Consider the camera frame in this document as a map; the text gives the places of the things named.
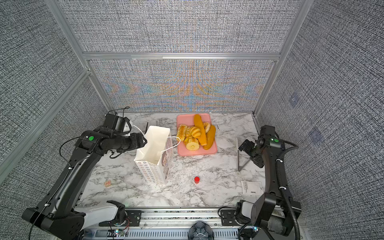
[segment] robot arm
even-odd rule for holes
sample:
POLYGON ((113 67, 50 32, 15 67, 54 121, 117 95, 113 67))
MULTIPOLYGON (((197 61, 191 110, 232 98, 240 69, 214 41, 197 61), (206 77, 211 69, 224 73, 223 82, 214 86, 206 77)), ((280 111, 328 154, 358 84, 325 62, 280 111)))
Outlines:
POLYGON ((292 143, 275 137, 275 127, 268 125, 261 128, 256 143, 245 140, 239 150, 246 152, 258 167, 265 166, 264 194, 255 203, 238 202, 236 219, 240 224, 251 222, 253 226, 288 236, 301 213, 300 203, 293 200, 289 190, 283 162, 284 154, 287 152, 285 143, 292 143), (285 218, 272 215, 276 205, 283 209, 285 218))
POLYGON ((98 222, 125 220, 125 216, 120 216, 125 214, 125 206, 118 202, 112 201, 91 209, 75 209, 75 206, 94 166, 104 154, 109 150, 121 154, 144 147, 147 143, 142 133, 130 131, 129 119, 107 114, 102 126, 83 132, 75 144, 69 164, 56 183, 36 208, 24 211, 22 218, 63 240, 73 239, 80 230, 92 224, 92 219, 98 222), (98 214, 99 218, 90 217, 103 212, 105 214, 98 214))

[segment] paper bag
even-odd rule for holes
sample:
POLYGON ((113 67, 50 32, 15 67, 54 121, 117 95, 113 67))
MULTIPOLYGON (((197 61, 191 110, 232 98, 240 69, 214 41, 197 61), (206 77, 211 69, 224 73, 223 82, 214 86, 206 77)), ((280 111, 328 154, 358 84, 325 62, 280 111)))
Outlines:
POLYGON ((136 150, 134 161, 147 182, 166 184, 173 160, 170 129, 149 126, 144 137, 148 143, 136 150))

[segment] marble tabletop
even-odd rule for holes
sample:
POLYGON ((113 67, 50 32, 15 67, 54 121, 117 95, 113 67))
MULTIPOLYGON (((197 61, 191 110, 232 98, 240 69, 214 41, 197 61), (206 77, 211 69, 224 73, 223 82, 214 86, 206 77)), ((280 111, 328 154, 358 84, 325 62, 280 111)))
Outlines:
MULTIPOLYGON (((149 126, 170 128, 173 136, 177 132, 177 115, 124 114, 143 131, 149 122, 149 126)), ((258 135, 251 114, 213 113, 210 116, 217 128, 216 154, 182 157, 174 148, 168 181, 166 185, 156 185, 146 182, 133 161, 136 150, 116 159, 110 159, 108 153, 95 166, 78 205, 90 206, 108 200, 121 202, 126 207, 219 207, 235 205, 242 199, 255 202, 260 195, 243 195, 241 181, 259 181, 265 187, 264 169, 249 162, 240 173, 237 172, 236 138, 241 144, 245 139, 256 140, 258 135), (195 176, 200 177, 200 183, 194 183, 195 176)), ((248 159, 241 152, 240 164, 248 159)))

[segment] pink tray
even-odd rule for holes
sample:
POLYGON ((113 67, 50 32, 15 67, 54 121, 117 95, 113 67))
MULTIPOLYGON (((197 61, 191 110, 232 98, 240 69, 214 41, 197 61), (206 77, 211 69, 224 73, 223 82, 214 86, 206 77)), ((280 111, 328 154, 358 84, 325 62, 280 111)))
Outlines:
MULTIPOLYGON (((209 116, 208 113, 200 113, 201 120, 203 122, 209 122, 211 123, 211 116, 209 116)), ((195 114, 182 114, 178 115, 176 118, 176 125, 177 128, 179 128, 180 124, 185 124, 187 126, 194 126, 194 116, 195 114)), ((186 148, 185 144, 181 142, 177 146, 177 153, 180 156, 196 156, 196 155, 210 155, 217 153, 217 146, 216 146, 216 140, 214 141, 214 144, 212 147, 208 150, 205 150, 203 146, 200 145, 199 149, 196 151, 190 151, 186 148)))

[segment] bread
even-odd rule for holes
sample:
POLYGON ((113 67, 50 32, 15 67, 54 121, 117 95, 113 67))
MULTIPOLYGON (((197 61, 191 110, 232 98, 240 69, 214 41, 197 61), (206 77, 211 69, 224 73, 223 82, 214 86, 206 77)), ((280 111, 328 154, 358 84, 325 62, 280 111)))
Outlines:
POLYGON ((179 137, 180 140, 177 140, 177 141, 184 141, 186 130, 187 130, 187 125, 180 124, 179 129, 177 130, 177 137, 179 137))
POLYGON ((216 134, 216 128, 215 126, 211 125, 208 133, 207 133, 207 145, 203 146, 205 150, 208 150, 212 147, 215 140, 215 134, 216 134))
POLYGON ((200 130, 200 128, 198 128, 198 127, 191 127, 190 129, 189 129, 189 132, 191 133, 191 135, 192 135, 192 137, 194 137, 194 138, 199 138, 199 137, 201 137, 201 130, 200 130))
POLYGON ((192 135, 191 135, 191 133, 189 131, 190 129, 191 129, 191 127, 187 127, 187 129, 185 131, 185 139, 188 139, 188 138, 192 137, 192 135))
POLYGON ((195 114, 194 122, 195 122, 195 127, 200 128, 200 131, 201 131, 201 136, 198 138, 199 143, 201 144, 201 146, 207 145, 207 136, 205 135, 204 124, 203 124, 203 121, 201 121, 200 115, 195 114))
POLYGON ((207 133, 209 131, 209 128, 211 127, 211 124, 209 122, 205 122, 204 123, 204 130, 205 130, 205 133, 207 133))
POLYGON ((187 141, 186 147, 190 151, 196 151, 199 149, 199 141, 196 138, 190 138, 187 141))

